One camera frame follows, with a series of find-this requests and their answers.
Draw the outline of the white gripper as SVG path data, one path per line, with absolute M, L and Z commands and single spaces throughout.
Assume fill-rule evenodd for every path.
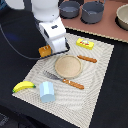
M 60 17 L 52 22 L 40 22 L 39 30 L 54 53 L 68 50 L 65 38 L 66 29 Z

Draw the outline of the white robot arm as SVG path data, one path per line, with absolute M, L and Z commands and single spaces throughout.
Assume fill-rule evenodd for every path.
M 37 27 L 54 53 L 66 51 L 66 29 L 59 16 L 59 0 L 5 0 L 17 10 L 31 11 Z

